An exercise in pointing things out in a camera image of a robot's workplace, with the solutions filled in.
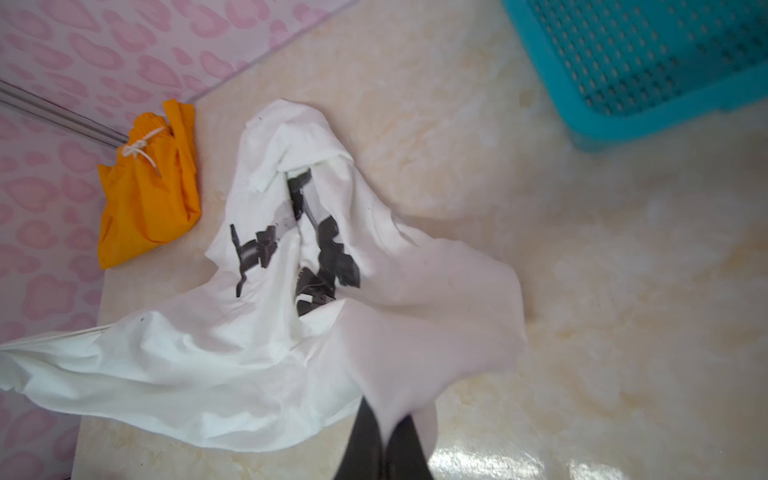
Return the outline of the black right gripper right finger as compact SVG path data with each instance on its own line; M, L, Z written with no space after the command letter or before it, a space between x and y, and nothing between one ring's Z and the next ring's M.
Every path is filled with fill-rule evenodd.
M411 416L394 429L385 450L385 478L389 480L433 480L416 425Z

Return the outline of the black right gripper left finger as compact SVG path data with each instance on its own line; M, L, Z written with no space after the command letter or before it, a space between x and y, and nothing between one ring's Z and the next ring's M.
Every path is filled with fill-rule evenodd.
M375 414L361 400L350 437L334 480L378 480L382 474L383 446Z

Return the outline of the white patterned garment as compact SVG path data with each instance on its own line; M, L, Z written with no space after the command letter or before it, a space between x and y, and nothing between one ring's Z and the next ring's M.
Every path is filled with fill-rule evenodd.
M1 386L198 447L269 452L354 413L383 437L458 380L514 365L508 265L399 220L317 109L278 100L240 139L204 285L1 348Z

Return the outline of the orange shorts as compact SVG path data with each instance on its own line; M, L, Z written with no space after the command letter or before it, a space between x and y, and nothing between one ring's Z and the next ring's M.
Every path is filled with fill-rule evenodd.
M103 270L178 239L201 217L195 109L175 99L163 109L163 116L139 115L116 163L98 167L106 197L97 246Z

